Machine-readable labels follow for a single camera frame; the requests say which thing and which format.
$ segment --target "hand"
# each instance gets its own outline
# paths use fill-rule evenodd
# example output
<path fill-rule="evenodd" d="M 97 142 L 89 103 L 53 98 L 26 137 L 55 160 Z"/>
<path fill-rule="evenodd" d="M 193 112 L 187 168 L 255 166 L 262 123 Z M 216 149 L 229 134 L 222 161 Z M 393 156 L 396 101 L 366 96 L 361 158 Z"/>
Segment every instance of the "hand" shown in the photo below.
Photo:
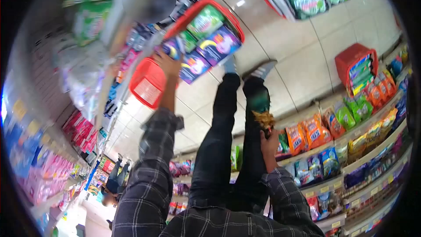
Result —
<path fill-rule="evenodd" d="M 181 54 L 178 61 L 173 60 L 170 56 L 166 55 L 162 50 L 162 47 L 159 48 L 159 55 L 154 54 L 154 59 L 156 63 L 164 71 L 165 76 L 168 78 L 176 77 L 178 78 L 180 70 L 182 68 L 183 54 Z"/>
<path fill-rule="evenodd" d="M 275 154 L 279 147 L 280 133 L 280 131 L 272 129 L 269 139 L 266 139 L 264 132 L 260 130 L 260 150 L 262 151 L 263 160 L 265 162 L 266 171 L 268 173 L 271 173 L 275 168 L 278 167 Z"/>

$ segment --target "yellow price label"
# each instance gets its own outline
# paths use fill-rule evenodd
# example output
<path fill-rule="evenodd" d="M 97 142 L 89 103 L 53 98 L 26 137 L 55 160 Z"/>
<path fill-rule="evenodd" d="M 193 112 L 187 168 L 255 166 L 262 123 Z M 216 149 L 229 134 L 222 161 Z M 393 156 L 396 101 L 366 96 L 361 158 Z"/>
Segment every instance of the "yellow price label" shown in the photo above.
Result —
<path fill-rule="evenodd" d="M 314 196 L 314 192 L 313 191 L 306 193 L 306 198 L 310 198 L 310 197 L 313 197 L 313 196 Z"/>
<path fill-rule="evenodd" d="M 28 125 L 28 133 L 30 135 L 35 135 L 39 131 L 39 124 L 36 120 L 32 120 L 32 122 Z"/>
<path fill-rule="evenodd" d="M 12 113 L 13 115 L 19 120 L 21 121 L 22 118 L 24 118 L 24 115 L 26 114 L 27 109 L 24 105 L 24 102 L 22 102 L 21 99 L 18 99 L 16 101 L 16 103 L 13 105 L 12 108 Z"/>
<path fill-rule="evenodd" d="M 351 237 L 355 237 L 355 236 L 357 236 L 358 234 L 360 234 L 360 230 L 358 229 L 358 230 L 356 230 L 355 232 L 353 232 L 352 234 L 351 234 Z"/>
<path fill-rule="evenodd" d="M 41 143 L 43 143 L 43 145 L 45 145 L 49 141 L 50 141 L 50 136 L 48 134 L 44 134 L 43 137 L 41 138 Z"/>
<path fill-rule="evenodd" d="M 332 223 L 332 229 L 338 228 L 341 225 L 341 221 L 337 221 L 335 223 Z"/>
<path fill-rule="evenodd" d="M 374 188 L 374 189 L 371 191 L 371 196 L 373 196 L 373 195 L 377 194 L 377 192 L 378 192 L 378 187 Z"/>
<path fill-rule="evenodd" d="M 351 207 L 357 206 L 360 203 L 360 199 L 356 199 L 353 202 L 351 202 Z"/>
<path fill-rule="evenodd" d="M 361 228 L 361 232 L 366 232 L 366 230 L 368 230 L 368 224 Z"/>
<path fill-rule="evenodd" d="M 341 182 L 341 181 L 336 182 L 336 183 L 334 184 L 334 189 L 337 189 L 337 188 L 339 188 L 340 186 L 342 186 L 342 182 Z"/>
<path fill-rule="evenodd" d="M 320 189 L 321 193 L 328 192 L 328 191 L 329 191 L 329 186 L 326 186 Z"/>

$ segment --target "orange detergent bag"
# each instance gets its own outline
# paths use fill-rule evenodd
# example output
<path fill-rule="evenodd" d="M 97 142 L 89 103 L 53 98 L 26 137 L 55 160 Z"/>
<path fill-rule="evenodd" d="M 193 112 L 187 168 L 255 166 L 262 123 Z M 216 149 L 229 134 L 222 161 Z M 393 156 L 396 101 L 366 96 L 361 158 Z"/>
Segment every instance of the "orange detergent bag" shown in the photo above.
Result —
<path fill-rule="evenodd" d="M 370 102 L 376 111 L 383 106 L 382 94 L 373 82 L 367 87 L 367 97 L 370 99 Z"/>
<path fill-rule="evenodd" d="M 379 79 L 379 77 L 376 77 L 374 79 L 374 84 L 376 85 L 376 87 L 378 88 L 378 90 L 380 91 L 380 96 L 382 98 L 382 103 L 386 104 L 388 99 L 388 92 L 387 92 L 387 88 L 386 86 L 384 86 L 384 84 L 382 83 L 382 81 Z"/>
<path fill-rule="evenodd" d="M 288 144 L 293 156 L 309 150 L 306 136 L 304 135 L 304 130 L 300 123 L 286 127 L 285 130 L 287 131 Z"/>
<path fill-rule="evenodd" d="M 323 120 L 325 125 L 329 127 L 330 133 L 334 139 L 338 139 L 346 132 L 345 128 L 338 122 L 338 119 L 336 119 L 332 108 L 328 108 L 326 110 L 326 112 L 323 114 Z"/>
<path fill-rule="evenodd" d="M 387 71 L 387 70 L 385 69 L 382 72 L 380 72 L 378 74 L 378 77 L 381 80 L 382 84 L 386 87 L 387 99 L 390 100 L 396 93 L 396 85 L 393 82 L 392 76 L 390 76 L 390 77 L 386 76 L 385 71 Z"/>
<path fill-rule="evenodd" d="M 332 141 L 332 135 L 329 130 L 322 125 L 320 113 L 315 113 L 312 118 L 303 121 L 306 131 L 306 138 L 309 149 L 316 148 Z"/>

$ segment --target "shopping basket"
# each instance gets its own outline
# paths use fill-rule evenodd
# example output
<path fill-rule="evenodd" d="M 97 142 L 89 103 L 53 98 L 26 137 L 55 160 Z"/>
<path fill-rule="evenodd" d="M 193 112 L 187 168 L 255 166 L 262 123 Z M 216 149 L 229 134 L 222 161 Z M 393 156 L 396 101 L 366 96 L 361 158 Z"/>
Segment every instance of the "shopping basket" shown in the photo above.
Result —
<path fill-rule="evenodd" d="M 244 43 L 245 36 L 239 25 L 239 21 L 227 8 L 222 7 L 213 0 L 200 0 L 193 4 L 186 10 L 184 15 L 176 21 L 174 26 L 167 31 L 164 39 L 174 37 L 181 31 L 186 30 L 187 25 L 207 5 L 212 5 L 225 16 L 227 21 L 231 23 L 233 29 L 235 29 L 240 41 Z M 161 101 L 166 81 L 167 80 L 162 69 L 154 62 L 152 57 L 147 57 L 137 66 L 136 71 L 130 80 L 129 90 L 141 103 L 151 109 L 156 109 Z"/>

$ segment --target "black jeans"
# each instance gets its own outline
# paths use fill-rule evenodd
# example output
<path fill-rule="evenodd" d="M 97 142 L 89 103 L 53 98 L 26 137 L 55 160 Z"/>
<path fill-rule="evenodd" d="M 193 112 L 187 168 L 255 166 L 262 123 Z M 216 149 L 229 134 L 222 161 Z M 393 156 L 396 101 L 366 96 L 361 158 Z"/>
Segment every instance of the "black jeans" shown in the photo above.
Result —
<path fill-rule="evenodd" d="M 231 144 L 234 113 L 237 111 L 237 74 L 226 74 L 218 86 L 213 104 L 212 127 L 197 152 L 194 163 L 189 203 L 207 199 L 213 205 L 232 211 L 260 213 L 266 204 L 268 191 L 260 182 L 266 165 L 260 151 L 260 127 L 251 112 L 257 101 L 270 103 L 269 92 L 263 79 L 250 77 L 243 87 L 247 99 L 243 165 L 234 185 L 229 184 L 231 173 Z"/>
<path fill-rule="evenodd" d="M 115 163 L 114 168 L 112 169 L 111 173 L 108 176 L 108 181 L 107 181 L 107 188 L 109 191 L 111 191 L 112 193 L 118 193 L 118 188 L 121 187 L 124 183 L 124 178 L 127 175 L 127 172 L 129 170 L 129 164 L 126 163 L 123 166 L 123 169 L 120 173 L 118 173 L 118 169 L 121 165 L 121 160 L 118 160 Z"/>

